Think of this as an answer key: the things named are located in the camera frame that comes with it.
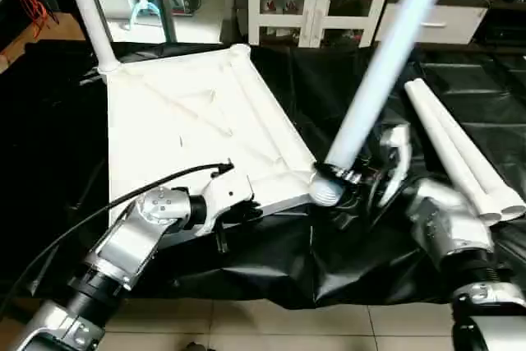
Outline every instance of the black tarp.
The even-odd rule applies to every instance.
[[[115,44],[121,59],[194,53],[202,44]],[[367,68],[369,51],[254,48],[251,59],[303,139],[323,159]],[[0,76],[4,94],[4,205],[0,287],[53,236],[107,196],[106,93],[84,76],[95,65],[86,44],[42,42]],[[411,67],[464,125],[505,180],[526,198],[526,61],[520,56],[417,52]],[[390,96],[377,129],[412,124],[413,168],[441,171],[409,102]],[[84,203],[76,207],[84,191]],[[336,303],[392,304],[444,300],[440,276],[408,232],[400,208],[370,233],[362,218],[342,230],[345,214],[304,207],[163,250],[134,291],[144,297],[267,298],[287,308]],[[106,224],[62,247],[40,294],[51,293]],[[526,289],[526,220],[493,229],[497,257]]]

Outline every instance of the tile floor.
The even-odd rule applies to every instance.
[[[194,341],[217,351],[452,351],[450,309],[334,306],[287,311],[267,301],[132,300],[100,351],[178,351]],[[0,325],[0,349],[21,327]]]

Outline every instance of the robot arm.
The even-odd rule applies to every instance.
[[[526,347],[526,299],[502,278],[487,226],[453,189],[423,179],[412,192],[413,237],[450,292],[456,351],[520,351]]]
[[[198,235],[207,234],[221,214],[252,198],[248,178],[236,169],[216,175],[200,196],[157,187],[137,197],[70,280],[67,301],[47,301],[10,350],[95,350],[105,325],[154,258],[164,234],[195,224],[203,224]]]

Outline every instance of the white pvc pipe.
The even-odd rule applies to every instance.
[[[374,126],[380,111],[413,48],[421,24],[436,0],[400,0],[393,25],[380,43],[325,162],[350,168]],[[343,193],[335,182],[316,175],[311,197],[321,206],[333,206]]]
[[[469,199],[473,207],[488,226],[501,219],[501,213],[495,202],[485,193],[471,169],[457,150],[457,147],[442,127],[438,117],[424,97],[422,85],[425,83],[417,79],[405,83],[405,91],[415,108],[427,135],[435,147],[435,151],[453,184]]]
[[[421,79],[416,81],[418,81],[419,85],[419,94],[427,100],[430,108],[438,117],[442,127],[457,147],[484,192],[500,208],[502,219],[511,220],[523,215],[526,212],[526,203],[524,203],[519,194],[506,185],[501,176],[426,83]]]
[[[76,4],[81,11],[82,20],[99,59],[99,72],[108,73],[115,70],[120,63],[113,53],[106,30],[100,20],[95,0],[76,0]]]

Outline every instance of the cabinet handle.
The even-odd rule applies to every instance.
[[[323,12],[321,10],[316,10],[316,16],[314,17],[314,40],[320,39],[320,29],[321,29],[321,18],[323,17]]]
[[[305,10],[303,12],[303,21],[302,21],[302,37],[307,40],[308,39],[308,35],[307,35],[307,22],[309,20],[309,11],[308,10]]]
[[[444,29],[444,28],[446,28],[447,24],[445,22],[423,22],[422,26],[424,28]]]

